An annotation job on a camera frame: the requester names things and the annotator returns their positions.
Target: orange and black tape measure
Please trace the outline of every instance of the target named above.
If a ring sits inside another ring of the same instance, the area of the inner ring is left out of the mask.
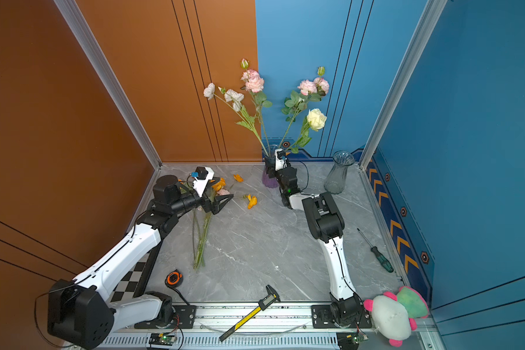
[[[183,283],[183,275],[179,270],[175,270],[165,279],[165,285],[171,288],[176,288]]]

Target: black and white checkered pattern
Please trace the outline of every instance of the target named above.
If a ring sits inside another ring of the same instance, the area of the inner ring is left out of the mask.
[[[142,256],[136,265],[121,279],[115,290],[113,290],[109,296],[110,302],[131,299],[133,297],[138,281],[140,281],[140,276],[142,276],[144,271],[144,266],[148,261],[148,256],[150,256],[150,252]]]

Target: white plush body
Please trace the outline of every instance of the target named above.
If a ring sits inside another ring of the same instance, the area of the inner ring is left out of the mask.
[[[373,299],[371,317],[379,332],[388,339],[405,340],[412,332],[405,307],[384,295]]]

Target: vase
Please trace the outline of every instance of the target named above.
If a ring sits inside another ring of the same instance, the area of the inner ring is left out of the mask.
[[[342,150],[333,155],[334,165],[325,180],[325,190],[330,193],[338,194],[343,192],[346,185],[346,175],[348,167],[355,163],[351,153]]]
[[[266,151],[268,152],[268,156],[263,153],[264,156],[264,168],[263,168],[263,174],[262,174],[262,184],[265,185],[268,188],[276,188],[278,187],[278,180],[275,177],[269,178],[267,171],[269,165],[274,169],[274,165],[276,164],[276,158],[274,157],[274,151],[278,148],[277,144],[271,144],[270,148],[266,147]]]

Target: plush toy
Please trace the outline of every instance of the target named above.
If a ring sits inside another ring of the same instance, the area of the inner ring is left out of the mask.
[[[400,287],[394,295],[385,292],[373,300],[364,301],[364,307],[371,312],[377,330],[389,339],[389,344],[399,347],[403,340],[416,329],[415,318],[428,316],[428,305],[417,291],[410,287]]]

